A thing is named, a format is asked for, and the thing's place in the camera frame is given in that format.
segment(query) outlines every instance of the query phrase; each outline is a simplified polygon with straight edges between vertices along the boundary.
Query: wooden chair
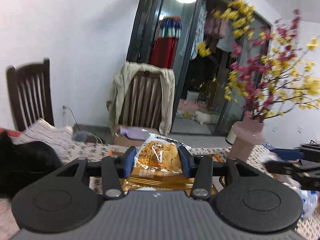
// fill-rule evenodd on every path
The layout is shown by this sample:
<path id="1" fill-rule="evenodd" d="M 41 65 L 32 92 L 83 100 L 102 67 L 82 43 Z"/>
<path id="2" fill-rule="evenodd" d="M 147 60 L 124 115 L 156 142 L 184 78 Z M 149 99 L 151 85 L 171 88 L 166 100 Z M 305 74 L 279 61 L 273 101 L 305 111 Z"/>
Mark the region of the wooden chair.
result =
<path id="1" fill-rule="evenodd" d="M 139 71 L 130 82 L 119 124 L 159 130 L 161 105 L 160 74 Z"/>
<path id="2" fill-rule="evenodd" d="M 53 124 L 50 95 L 50 61 L 30 63 L 18 69 L 7 69 L 9 100 L 19 131 L 39 118 Z"/>

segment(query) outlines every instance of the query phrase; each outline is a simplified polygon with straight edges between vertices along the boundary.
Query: red object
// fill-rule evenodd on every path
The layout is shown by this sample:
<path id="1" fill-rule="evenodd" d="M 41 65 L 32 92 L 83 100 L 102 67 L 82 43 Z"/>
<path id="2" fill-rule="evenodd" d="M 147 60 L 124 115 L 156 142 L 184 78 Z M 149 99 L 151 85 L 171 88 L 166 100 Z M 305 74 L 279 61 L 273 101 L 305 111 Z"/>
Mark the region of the red object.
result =
<path id="1" fill-rule="evenodd" d="M 18 137 L 21 134 L 21 132 L 19 131 L 11 131 L 11 130 L 6 130 L 4 128 L 0 128 L 0 134 L 2 134 L 4 131 L 7 131 L 7 134 L 12 137 Z"/>
<path id="2" fill-rule="evenodd" d="M 153 47 L 149 64 L 160 68 L 172 68 L 178 38 L 159 38 Z"/>

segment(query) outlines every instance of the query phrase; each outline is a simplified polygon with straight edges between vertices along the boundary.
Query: purple cloth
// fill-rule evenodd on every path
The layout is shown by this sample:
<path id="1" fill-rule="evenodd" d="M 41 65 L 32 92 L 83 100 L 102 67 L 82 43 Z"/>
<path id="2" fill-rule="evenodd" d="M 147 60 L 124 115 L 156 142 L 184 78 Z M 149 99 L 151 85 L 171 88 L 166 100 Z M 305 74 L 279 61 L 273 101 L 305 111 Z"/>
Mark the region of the purple cloth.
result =
<path id="1" fill-rule="evenodd" d="M 129 139 L 144 141 L 144 135 L 140 127 L 124 128 L 120 126 L 120 135 L 126 135 Z"/>

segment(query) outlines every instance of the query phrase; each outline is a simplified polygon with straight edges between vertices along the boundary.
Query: pink vase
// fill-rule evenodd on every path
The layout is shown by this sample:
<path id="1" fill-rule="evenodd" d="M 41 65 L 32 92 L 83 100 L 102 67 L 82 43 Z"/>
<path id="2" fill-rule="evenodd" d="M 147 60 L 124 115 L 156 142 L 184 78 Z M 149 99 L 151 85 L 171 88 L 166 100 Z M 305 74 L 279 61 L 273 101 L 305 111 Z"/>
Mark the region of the pink vase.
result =
<path id="1" fill-rule="evenodd" d="M 237 138 L 227 157 L 238 158 L 246 162 L 253 147 L 265 142 L 263 123 L 244 117 L 243 121 L 236 122 L 232 129 Z"/>

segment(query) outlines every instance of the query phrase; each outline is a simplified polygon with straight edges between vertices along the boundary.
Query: snack package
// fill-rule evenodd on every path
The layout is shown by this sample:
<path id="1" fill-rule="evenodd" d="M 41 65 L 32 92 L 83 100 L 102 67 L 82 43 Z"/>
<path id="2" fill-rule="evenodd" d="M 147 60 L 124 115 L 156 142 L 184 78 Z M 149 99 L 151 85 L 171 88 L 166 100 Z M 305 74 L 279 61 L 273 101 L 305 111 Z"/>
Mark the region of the snack package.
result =
<path id="1" fill-rule="evenodd" d="M 142 130 L 145 142 L 134 157 L 132 175 L 139 177 L 167 177 L 182 174 L 177 146 L 191 147 L 177 140 Z"/>

